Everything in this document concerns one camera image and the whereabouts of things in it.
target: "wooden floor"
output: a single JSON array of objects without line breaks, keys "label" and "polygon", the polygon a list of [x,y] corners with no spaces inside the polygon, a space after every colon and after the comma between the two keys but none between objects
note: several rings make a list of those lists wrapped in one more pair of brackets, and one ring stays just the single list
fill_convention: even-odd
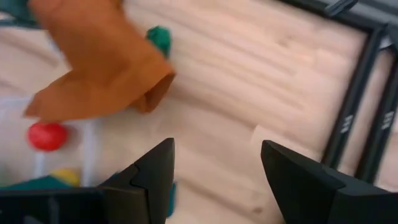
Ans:
[{"label": "wooden floor", "polygon": [[[280,223],[259,157],[270,139],[319,160],[364,34],[271,0],[127,0],[142,30],[168,27],[178,77],[152,114],[103,118],[105,178],[176,140],[178,200],[168,223]],[[0,29],[0,94],[29,95],[65,71],[45,34]],[[373,72],[340,170],[352,174],[391,66]],[[398,134],[378,186],[398,190]]]}]

